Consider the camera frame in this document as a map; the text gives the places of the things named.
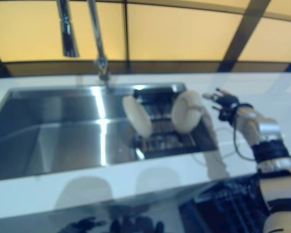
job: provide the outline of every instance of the faucet spout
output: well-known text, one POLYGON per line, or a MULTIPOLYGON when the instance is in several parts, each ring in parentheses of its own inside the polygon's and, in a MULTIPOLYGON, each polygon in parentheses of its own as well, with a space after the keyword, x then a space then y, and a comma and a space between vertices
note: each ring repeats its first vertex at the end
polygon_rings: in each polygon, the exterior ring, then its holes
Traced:
POLYGON ((60 17, 62 34, 63 54, 66 57, 78 57, 77 44, 73 34, 72 23, 70 22, 69 0, 57 0, 57 7, 60 17))
POLYGON ((93 26, 93 32, 94 32, 94 38, 96 40, 97 50, 98 50, 98 58, 95 62, 95 64, 98 66, 99 69, 99 78, 100 80, 104 81, 106 86, 108 87, 108 81, 110 79, 110 72, 108 68, 108 60, 105 56, 103 45, 102 45, 102 39, 101 39, 101 33, 100 33, 100 27, 99 27, 99 21, 98 21, 98 13, 96 8, 96 1, 95 0, 87 0, 88 2, 88 8, 92 20, 92 26, 93 26))

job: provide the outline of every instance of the wire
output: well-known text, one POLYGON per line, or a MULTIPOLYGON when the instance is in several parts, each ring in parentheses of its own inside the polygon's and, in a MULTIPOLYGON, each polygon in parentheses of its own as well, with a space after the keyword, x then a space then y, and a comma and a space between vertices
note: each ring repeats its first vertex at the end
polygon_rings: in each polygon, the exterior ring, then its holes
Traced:
MULTIPOLYGON (((231 130, 230 128, 218 128, 215 130, 216 133, 218 133, 219 131, 222 131, 222 130, 225 130, 225 131, 228 131, 229 133, 231 133, 233 135, 233 130, 231 130)), ((240 142, 238 141, 237 142, 237 146, 238 148, 240 147, 240 142)), ((233 151, 229 152, 229 153, 226 153, 225 155, 222 155, 222 158, 225 159, 225 158, 228 158, 232 155, 236 154, 236 150, 234 149, 233 151)))
POLYGON ((206 164, 204 164, 203 162, 199 161, 196 157, 194 153, 191 153, 192 158, 195 160, 195 162, 197 162, 199 165, 201 166, 207 166, 206 164))
POLYGON ((234 132, 233 132, 233 143, 234 143, 234 148, 236 153, 239 155, 239 157, 241 157, 244 160, 250 161, 250 162, 255 162, 255 159, 252 158, 247 158, 245 156, 243 156, 243 154, 239 151, 237 143, 236 143, 236 123, 237 122, 237 114, 235 115, 235 121, 234 121, 234 132))

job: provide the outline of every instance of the stainless steel sink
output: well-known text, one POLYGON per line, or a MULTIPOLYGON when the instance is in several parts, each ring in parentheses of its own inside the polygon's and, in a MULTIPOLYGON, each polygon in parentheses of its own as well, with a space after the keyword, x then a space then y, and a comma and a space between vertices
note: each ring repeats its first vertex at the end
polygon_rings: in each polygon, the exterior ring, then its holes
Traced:
MULTIPOLYGON (((175 98, 184 90, 181 83, 10 90, 0 106, 0 180, 146 159, 147 150, 138 146, 141 139, 125 116, 122 97, 135 95, 146 105, 143 96, 175 98)), ((168 101, 164 106, 171 106, 172 99, 168 101)), ((157 124, 157 115, 146 107, 157 124)), ((185 135, 174 137, 190 152, 185 135)), ((191 149, 213 147, 205 129, 194 130, 190 138, 196 137, 202 146, 195 143, 191 149)), ((159 149, 154 154, 149 150, 149 158, 181 152, 159 149)))

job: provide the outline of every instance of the dish rack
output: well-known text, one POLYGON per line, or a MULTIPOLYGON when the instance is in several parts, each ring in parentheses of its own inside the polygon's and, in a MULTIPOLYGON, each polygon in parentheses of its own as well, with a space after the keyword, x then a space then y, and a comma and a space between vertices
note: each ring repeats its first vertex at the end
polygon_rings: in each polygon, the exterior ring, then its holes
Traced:
POLYGON ((179 94, 173 92, 171 88, 135 91, 134 97, 145 108, 153 126, 153 134, 149 138, 135 135, 132 140, 133 147, 141 152, 142 156, 155 158, 206 150, 199 143, 203 140, 198 140, 201 134, 206 135, 207 144, 215 148, 202 121, 189 134, 179 134, 175 130, 171 122, 171 110, 179 94))
POLYGON ((216 192, 214 204, 231 233, 262 233, 266 214, 256 205, 250 185, 228 182, 216 192))

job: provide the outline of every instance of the white countertop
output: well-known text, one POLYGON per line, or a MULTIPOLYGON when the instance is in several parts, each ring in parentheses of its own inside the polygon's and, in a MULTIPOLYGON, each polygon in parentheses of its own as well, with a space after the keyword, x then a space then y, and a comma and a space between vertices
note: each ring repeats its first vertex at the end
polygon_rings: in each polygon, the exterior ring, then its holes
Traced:
MULTIPOLYGON (((184 82, 199 93, 216 87, 227 89, 242 101, 252 103, 266 116, 278 120, 291 153, 291 73, 231 73, 121 75, 115 83, 184 82)), ((54 76, 0 79, 0 101, 9 88, 97 84, 97 76, 54 76)), ((155 192, 167 188, 204 183, 226 177, 254 173, 256 164, 233 151, 232 129, 217 120, 217 112, 205 101, 220 152, 171 156, 109 167, 82 169, 34 177, 0 181, 0 218, 39 213, 155 192)), ((252 156, 240 136, 240 150, 252 156)))

